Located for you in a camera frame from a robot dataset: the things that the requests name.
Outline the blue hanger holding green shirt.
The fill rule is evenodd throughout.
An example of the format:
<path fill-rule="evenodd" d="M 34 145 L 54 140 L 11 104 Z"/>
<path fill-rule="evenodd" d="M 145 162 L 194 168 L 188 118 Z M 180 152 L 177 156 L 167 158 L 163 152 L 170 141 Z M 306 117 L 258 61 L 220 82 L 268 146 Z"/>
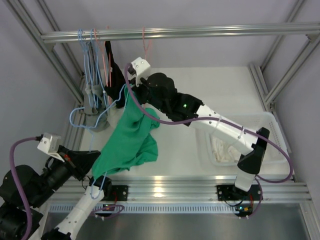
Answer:
<path fill-rule="evenodd" d="M 85 108 L 84 107 L 77 107 L 75 109 L 73 109 L 69 115 L 69 122 L 70 124 L 75 127 L 75 128 L 83 128 L 83 129 L 86 129 L 90 132 L 91 134 L 91 142 L 90 142 L 90 146 L 89 146 L 89 153 L 92 153 L 91 151 L 91 148 L 92 148 L 92 142 L 93 142 L 93 139 L 94 139 L 94 130 L 96 130 L 98 128 L 98 124 L 99 122 L 101 121 L 101 118 L 103 116 L 105 116 L 104 118 L 104 121 L 107 122 L 107 118 L 108 118 L 108 112 L 110 109 L 112 109 L 113 107 L 116 106 L 116 103 L 119 102 L 122 98 L 122 93 L 124 92 L 124 89 L 125 89 L 126 85 L 124 84 L 120 91 L 119 91 L 119 95 L 118 95 L 118 99 L 114 100 L 112 103 L 110 103 L 106 108 L 105 110 L 103 110 L 101 112 L 101 114 L 97 117 L 95 123 L 93 126 L 88 126 L 88 125 L 83 125 L 83 124 L 74 124 L 73 122 L 73 115 L 76 111 L 80 111 L 80 110 L 84 110 Z M 105 189 L 105 187 L 107 186 L 106 183 L 107 183 L 107 172 L 104 172 L 100 177 L 97 177 L 97 178 L 92 178 L 92 183 L 91 183 L 91 187 L 90 187 L 90 197 L 93 199 L 93 200 L 97 200 L 100 195 L 101 195 L 101 192 Z"/>

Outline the pink wire hanger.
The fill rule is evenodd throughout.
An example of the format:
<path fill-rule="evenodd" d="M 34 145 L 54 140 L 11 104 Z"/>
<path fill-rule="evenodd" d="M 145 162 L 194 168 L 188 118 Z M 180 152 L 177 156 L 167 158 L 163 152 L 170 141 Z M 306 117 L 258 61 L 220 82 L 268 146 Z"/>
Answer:
<path fill-rule="evenodd" d="M 142 46 L 144 51 L 144 59 L 147 60 L 149 57 L 149 50 L 152 48 L 153 40 L 146 39 L 146 28 L 142 28 Z"/>

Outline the green shirt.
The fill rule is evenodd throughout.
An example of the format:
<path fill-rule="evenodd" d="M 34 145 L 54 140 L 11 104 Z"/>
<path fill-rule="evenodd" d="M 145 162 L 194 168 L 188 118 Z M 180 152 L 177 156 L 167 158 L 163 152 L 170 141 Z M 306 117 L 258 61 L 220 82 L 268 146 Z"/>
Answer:
<path fill-rule="evenodd" d="M 158 144 L 151 131 L 157 129 L 160 123 L 142 113 L 126 87 L 123 91 L 124 111 L 92 166 L 95 179 L 129 171 L 132 167 L 158 159 Z"/>

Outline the white tank top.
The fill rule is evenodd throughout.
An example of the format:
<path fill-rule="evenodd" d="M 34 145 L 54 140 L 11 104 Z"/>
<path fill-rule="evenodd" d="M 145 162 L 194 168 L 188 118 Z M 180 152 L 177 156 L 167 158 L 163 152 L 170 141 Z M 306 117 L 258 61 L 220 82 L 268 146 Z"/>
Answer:
<path fill-rule="evenodd" d="M 236 164 L 241 153 L 232 145 L 212 136 L 210 138 L 212 153 L 218 164 Z"/>

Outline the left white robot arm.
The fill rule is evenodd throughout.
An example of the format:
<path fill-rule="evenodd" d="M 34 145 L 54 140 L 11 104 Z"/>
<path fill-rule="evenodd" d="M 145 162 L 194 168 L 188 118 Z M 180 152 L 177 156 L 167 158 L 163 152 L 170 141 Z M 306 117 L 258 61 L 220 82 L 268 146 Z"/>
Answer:
<path fill-rule="evenodd" d="M 27 233 L 27 209 L 24 207 L 13 174 L 9 171 L 0 186 L 0 196 L 4 200 L 4 204 L 0 207 L 0 238 L 21 240 L 26 236 L 28 240 L 76 239 L 82 225 L 98 202 L 112 196 L 113 187 L 109 178 L 104 175 L 98 179 L 90 178 L 85 193 L 68 216 L 40 237 L 36 234 L 43 214 L 36 209 L 41 207 L 70 177 L 79 181 L 84 180 L 100 154 L 97 150 L 73 151 L 60 146 L 58 155 L 62 159 L 55 158 L 42 174 L 38 174 L 28 165 L 19 165 L 15 168 L 26 200 L 31 207 L 30 233 Z"/>

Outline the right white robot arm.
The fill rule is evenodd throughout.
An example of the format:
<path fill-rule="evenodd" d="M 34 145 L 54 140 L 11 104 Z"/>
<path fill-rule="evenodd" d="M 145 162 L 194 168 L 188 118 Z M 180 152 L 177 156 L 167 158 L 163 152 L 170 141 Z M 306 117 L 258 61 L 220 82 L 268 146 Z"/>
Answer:
<path fill-rule="evenodd" d="M 251 193 L 255 177 L 260 173 L 270 131 L 262 127 L 248 130 L 205 105 L 190 94 L 178 92 L 174 81 L 164 73 L 139 74 L 133 91 L 139 103 L 148 103 L 165 114 L 171 124 L 182 122 L 202 130 L 240 152 L 237 176 L 232 192 L 244 199 Z"/>

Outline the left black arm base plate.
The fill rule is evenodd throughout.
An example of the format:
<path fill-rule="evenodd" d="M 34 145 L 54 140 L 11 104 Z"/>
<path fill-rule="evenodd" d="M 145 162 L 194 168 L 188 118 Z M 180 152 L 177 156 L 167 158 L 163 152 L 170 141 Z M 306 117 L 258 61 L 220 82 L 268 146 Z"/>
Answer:
<path fill-rule="evenodd" d="M 128 200 L 128 185 L 113 185 L 109 200 L 113 202 L 126 202 Z"/>

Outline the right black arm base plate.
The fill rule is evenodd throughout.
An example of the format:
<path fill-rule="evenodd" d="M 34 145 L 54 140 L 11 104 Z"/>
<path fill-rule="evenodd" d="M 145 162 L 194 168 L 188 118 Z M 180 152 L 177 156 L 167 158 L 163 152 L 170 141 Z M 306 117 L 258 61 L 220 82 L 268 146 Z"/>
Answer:
<path fill-rule="evenodd" d="M 236 201 L 239 200 L 234 185 L 221 184 L 216 186 L 217 198 L 219 201 Z"/>

